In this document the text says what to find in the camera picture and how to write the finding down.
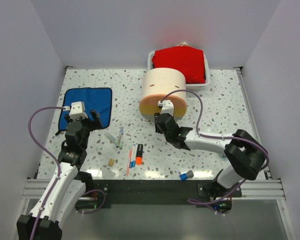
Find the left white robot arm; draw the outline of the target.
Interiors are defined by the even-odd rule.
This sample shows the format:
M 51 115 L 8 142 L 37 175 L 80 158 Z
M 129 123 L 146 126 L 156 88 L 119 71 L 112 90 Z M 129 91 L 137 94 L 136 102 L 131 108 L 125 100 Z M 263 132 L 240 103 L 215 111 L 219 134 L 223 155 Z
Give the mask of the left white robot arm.
M 65 116 L 67 127 L 65 139 L 58 156 L 45 147 L 55 164 L 55 172 L 37 204 L 28 214 L 22 214 L 16 222 L 20 240 L 60 240 L 63 235 L 62 222 L 80 197 L 95 193 L 92 175 L 81 171 L 87 156 L 90 133 L 102 128 L 100 114 L 94 109 L 90 115 L 81 110 L 75 116 L 73 109 Z

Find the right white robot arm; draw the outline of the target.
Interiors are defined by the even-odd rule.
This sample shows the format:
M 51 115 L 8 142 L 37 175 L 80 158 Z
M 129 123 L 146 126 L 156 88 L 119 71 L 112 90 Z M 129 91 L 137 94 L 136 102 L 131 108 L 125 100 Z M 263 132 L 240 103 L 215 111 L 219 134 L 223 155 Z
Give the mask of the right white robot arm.
M 191 127 L 180 127 L 169 113 L 155 113 L 154 122 L 155 131 L 175 148 L 213 152 L 228 159 L 230 165 L 204 187 L 208 193 L 223 197 L 240 181 L 254 181 L 269 163 L 268 152 L 243 129 L 226 136 L 206 135 Z

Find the beige round drawer organizer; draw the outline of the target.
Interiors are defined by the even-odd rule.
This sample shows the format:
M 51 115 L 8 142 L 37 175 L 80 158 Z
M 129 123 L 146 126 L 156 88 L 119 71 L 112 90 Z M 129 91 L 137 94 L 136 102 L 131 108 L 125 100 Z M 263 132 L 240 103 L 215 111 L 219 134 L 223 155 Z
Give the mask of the beige round drawer organizer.
M 185 89 L 186 78 L 180 71 L 166 67 L 151 69 L 145 74 L 143 79 L 139 103 L 140 114 L 146 120 L 154 122 L 154 114 L 161 111 L 158 107 L 158 102 L 170 92 L 181 90 L 167 97 L 174 106 L 174 119 L 177 121 L 181 120 L 187 112 Z

